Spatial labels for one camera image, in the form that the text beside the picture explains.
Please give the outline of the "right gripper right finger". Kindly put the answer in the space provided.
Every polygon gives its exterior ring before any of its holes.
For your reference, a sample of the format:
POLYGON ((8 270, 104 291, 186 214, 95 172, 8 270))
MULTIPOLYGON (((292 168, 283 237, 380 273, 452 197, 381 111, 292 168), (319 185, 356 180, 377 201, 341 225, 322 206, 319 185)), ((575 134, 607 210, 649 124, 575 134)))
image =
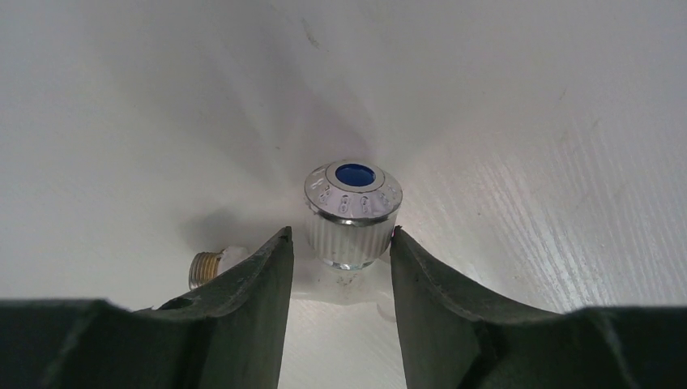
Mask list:
POLYGON ((410 388, 686 385, 683 307, 537 309, 449 267, 401 228, 390 264, 410 388))

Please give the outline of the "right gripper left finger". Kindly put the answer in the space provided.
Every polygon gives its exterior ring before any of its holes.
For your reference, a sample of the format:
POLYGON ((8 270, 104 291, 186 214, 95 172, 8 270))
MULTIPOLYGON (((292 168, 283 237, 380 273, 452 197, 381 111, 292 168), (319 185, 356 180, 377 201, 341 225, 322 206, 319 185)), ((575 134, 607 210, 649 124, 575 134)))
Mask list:
POLYGON ((4 300, 4 388, 275 388, 294 265, 282 228, 248 259, 159 308, 4 300))

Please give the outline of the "white plastic water faucet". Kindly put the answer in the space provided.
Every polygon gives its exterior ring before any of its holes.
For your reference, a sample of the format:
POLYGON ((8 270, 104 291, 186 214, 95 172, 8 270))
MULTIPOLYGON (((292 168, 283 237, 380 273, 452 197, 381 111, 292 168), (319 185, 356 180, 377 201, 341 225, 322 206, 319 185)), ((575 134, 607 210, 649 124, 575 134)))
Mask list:
POLYGON ((372 303, 394 322, 387 252, 402 200, 399 182, 364 160, 329 162, 299 186, 247 194, 181 225, 181 235, 196 249, 188 285, 196 289, 246 261, 270 234, 289 226, 292 299, 372 303))

